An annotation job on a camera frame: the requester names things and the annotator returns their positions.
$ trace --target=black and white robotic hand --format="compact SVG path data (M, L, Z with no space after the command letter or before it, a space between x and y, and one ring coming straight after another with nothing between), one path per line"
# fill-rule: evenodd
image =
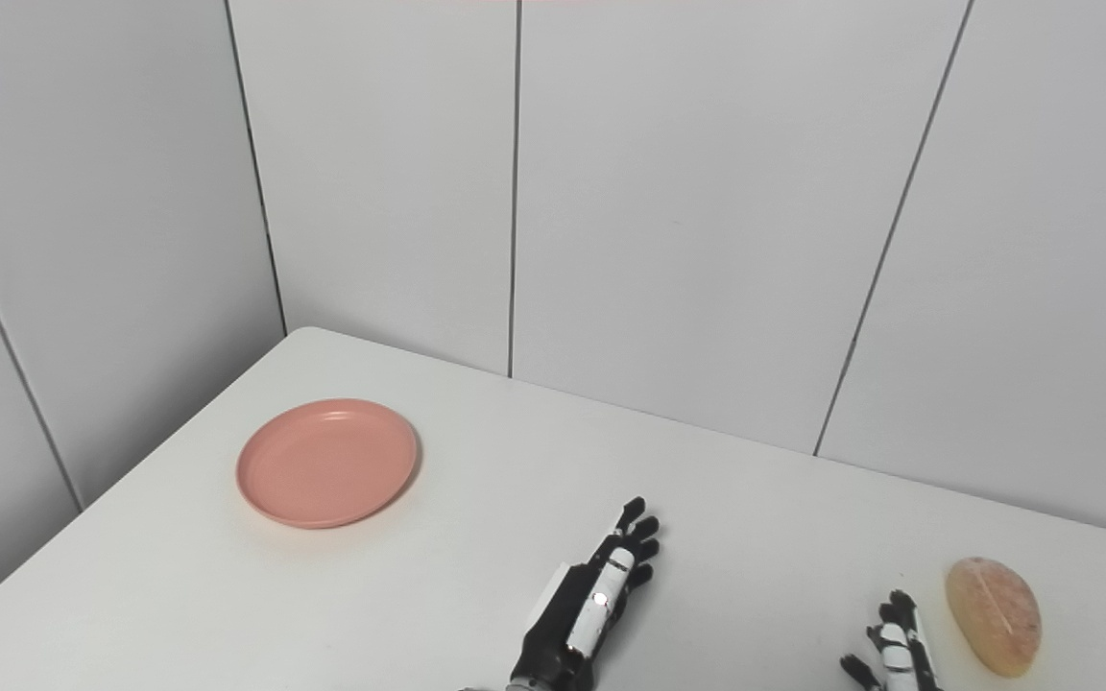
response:
M864 691L941 691L916 600L902 590L895 590L890 600L877 609L877 615L881 624L869 626L866 632L881 655L886 682L877 681L869 666L856 656L839 660L844 672L860 683Z
M549 605L523 637L519 663L505 691L592 691L593 662L626 611L632 590L651 580L646 563L659 552L659 521L641 517L646 502L632 499L617 527L584 564L566 570Z

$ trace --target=panel seam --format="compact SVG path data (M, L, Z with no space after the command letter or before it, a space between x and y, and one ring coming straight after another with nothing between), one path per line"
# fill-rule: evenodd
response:
M263 216L263 238L267 240L267 259L272 266L272 284L275 287L275 306L280 310L280 331L289 334L289 320L284 314L284 297L280 294L280 270L275 266L275 244L272 242L272 224L267 218L267 200L263 197L263 176L259 174L259 153L254 146L254 127L250 119L250 105L246 101L246 80L242 76L241 57L237 53L237 30L233 28L233 11L229 0L225 3L225 21L229 23L229 46L233 52L233 70L237 72L237 92L241 95L242 115L246 117L246 139L250 142L250 160L254 169L254 191L259 195L259 212Z
M947 57L945 62L945 70L941 73L941 82L938 83L938 88L936 88L936 94L933 95L933 105L929 108L929 115L925 122L925 130L920 133L920 142L916 148L916 156L912 157L912 166L907 171L907 179L904 182L904 191L898 197L898 206L895 207L895 218L891 219L890 230L886 231L886 241L881 245L881 253L877 255L877 266L874 268L873 280L869 281L868 293L865 293L864 304L860 306L859 318L856 318L856 327L852 332L852 341L847 343L847 355L843 357L843 367L839 368L838 380L834 383L834 392L831 395L831 404L826 407L826 416L822 419L822 428L817 432L817 442L813 443L813 454L821 454L822 441L826 438L826 428L831 425L831 417L834 415L834 405L838 402L839 390L843 389L843 380L847 379L847 369L852 367L852 357L855 355L856 342L860 339L860 331L864 328L865 317L869 314L869 305L873 303L873 294L877 290L877 281L881 279L881 270L886 266L886 255L890 253L890 243L895 239L895 230L899 227L899 220L904 216L904 206L907 205L907 196L912 189L912 180L916 178L916 171L919 169L920 157L925 154L925 144L928 140L929 132L933 129L933 121L936 118L936 113L938 113L938 106L941 104L941 96L945 93L945 84L949 82L950 71L953 70L953 61L958 54L958 48L962 44L962 34L964 34L967 28L967 19L971 18L971 7L975 3L975 0L967 0L967 6L964 12L962 12L962 21L958 22L958 31L956 36L953 36L953 44L950 48L950 56Z
M505 315L505 376L514 377L514 270L519 245L519 86L523 61L523 0L514 0L514 130L510 161L510 302Z
M36 425L40 426L40 432L45 438L45 446L49 447L49 452L53 456L54 464L58 467L58 473L62 477L62 484L66 485L66 492L70 494L71 500L75 503L75 509L80 513L84 512L87 504L84 503L83 498L80 498L80 491L75 486L75 482L71 480L71 473L66 470L66 463L62 462L62 454L59 454L58 442L54 441L54 435L52 430L49 429L49 423L45 421L45 417L40 412L40 404L36 402L36 396L33 392L32 385L28 381L28 376L23 371L23 364L19 362L19 356L14 345L11 344L11 338L8 336L8 329L6 329L6 324L3 323L3 315L0 315L0 339L3 341L3 346L8 350L8 358L11 360L11 366L19 377L19 385L25 392L25 398L28 399L28 406L32 408L32 415L36 418Z

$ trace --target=pink plate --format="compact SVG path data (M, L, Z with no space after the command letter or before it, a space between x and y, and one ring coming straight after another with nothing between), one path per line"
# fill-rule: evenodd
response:
M333 398L260 427L237 459L237 486L272 520L334 527L385 506L416 468L417 437L398 412Z

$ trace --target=bread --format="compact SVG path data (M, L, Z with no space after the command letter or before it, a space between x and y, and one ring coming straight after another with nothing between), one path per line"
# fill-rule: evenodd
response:
M958 628L988 669L1016 678L1031 669L1040 649L1040 606L1019 574L1001 562L969 556L945 579Z

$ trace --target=table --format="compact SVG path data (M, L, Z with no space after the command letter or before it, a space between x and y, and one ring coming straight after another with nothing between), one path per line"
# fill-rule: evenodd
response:
M238 495L237 452L276 412L386 404L416 482L357 524L295 530ZM920 600L949 691L1106 688L1106 530L303 328L0 586L0 691L500 690L559 562L620 505L664 521L655 580L601 691L855 691L843 652L893 587ZM961 556L1039 595L1044 648L994 677L945 604Z

